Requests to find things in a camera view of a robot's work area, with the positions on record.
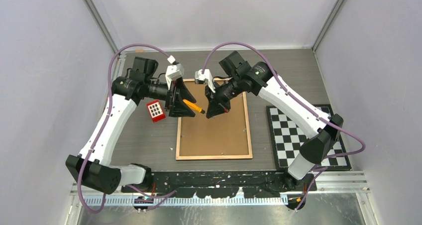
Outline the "black picture frame with photo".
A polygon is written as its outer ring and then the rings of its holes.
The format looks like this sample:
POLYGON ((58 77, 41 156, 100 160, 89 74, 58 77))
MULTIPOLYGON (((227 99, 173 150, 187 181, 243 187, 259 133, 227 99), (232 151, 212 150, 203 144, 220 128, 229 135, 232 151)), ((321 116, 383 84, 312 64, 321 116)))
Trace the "black picture frame with photo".
POLYGON ((228 113, 178 119, 176 160, 252 159, 246 93, 230 101, 228 113))

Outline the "black white checkerboard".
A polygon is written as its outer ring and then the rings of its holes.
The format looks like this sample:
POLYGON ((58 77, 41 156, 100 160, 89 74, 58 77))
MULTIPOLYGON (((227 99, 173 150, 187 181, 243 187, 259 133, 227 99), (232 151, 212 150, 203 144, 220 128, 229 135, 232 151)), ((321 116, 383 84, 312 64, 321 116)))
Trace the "black white checkerboard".
POLYGON ((323 158, 319 168, 327 167, 328 171, 352 169, 349 158, 342 156, 346 149, 340 136, 337 141, 333 141, 327 132, 322 131, 308 137, 292 119, 275 106, 266 107, 266 116, 276 170, 287 171, 300 155, 304 144, 306 156, 313 160, 323 158))

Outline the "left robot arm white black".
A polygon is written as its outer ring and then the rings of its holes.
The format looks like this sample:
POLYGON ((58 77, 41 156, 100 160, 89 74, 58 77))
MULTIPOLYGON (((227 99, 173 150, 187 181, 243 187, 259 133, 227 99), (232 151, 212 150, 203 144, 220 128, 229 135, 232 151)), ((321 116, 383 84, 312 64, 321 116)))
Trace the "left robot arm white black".
POLYGON ((164 106, 155 107, 151 116, 158 112, 169 117, 196 115, 185 103, 196 103, 196 99, 184 84, 182 65, 173 56, 168 56, 167 60, 170 65, 164 83, 154 77, 158 62, 142 57, 135 57, 128 75, 112 81, 111 96, 92 136, 78 155, 69 155, 66 159, 66 167, 78 186, 107 195, 121 186, 133 185, 141 192, 152 188, 151 168, 137 163, 128 166, 112 166, 110 163, 118 138, 141 100, 164 101, 164 106))

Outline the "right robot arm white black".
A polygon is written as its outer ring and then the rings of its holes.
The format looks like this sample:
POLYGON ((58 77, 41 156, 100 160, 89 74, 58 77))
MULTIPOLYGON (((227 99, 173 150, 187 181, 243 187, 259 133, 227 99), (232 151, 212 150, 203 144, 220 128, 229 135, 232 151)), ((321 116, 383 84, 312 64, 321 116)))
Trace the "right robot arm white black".
POLYGON ((298 155, 280 177, 280 182, 288 190, 297 190, 304 184, 306 174, 320 165, 338 142, 343 118, 311 105, 288 87, 276 72, 272 72, 268 63, 260 61, 251 66, 233 51, 219 64, 228 76, 228 81, 222 85, 213 80, 209 69, 195 73, 195 82, 206 85, 205 96, 209 102, 206 117, 229 112, 231 99, 243 92, 253 93, 283 112, 306 136, 298 155))

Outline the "orange handled screwdriver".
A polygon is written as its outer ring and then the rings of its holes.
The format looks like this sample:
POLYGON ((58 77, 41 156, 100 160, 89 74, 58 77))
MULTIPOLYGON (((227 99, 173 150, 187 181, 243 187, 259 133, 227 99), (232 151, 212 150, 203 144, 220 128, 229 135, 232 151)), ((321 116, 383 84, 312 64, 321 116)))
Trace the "orange handled screwdriver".
POLYGON ((196 111, 196 112, 199 112, 199 113, 202 113, 202 114, 206 113, 205 110, 202 107, 196 105, 195 103, 193 103, 193 102, 191 102, 187 99, 183 99, 183 102, 193 111, 196 111))

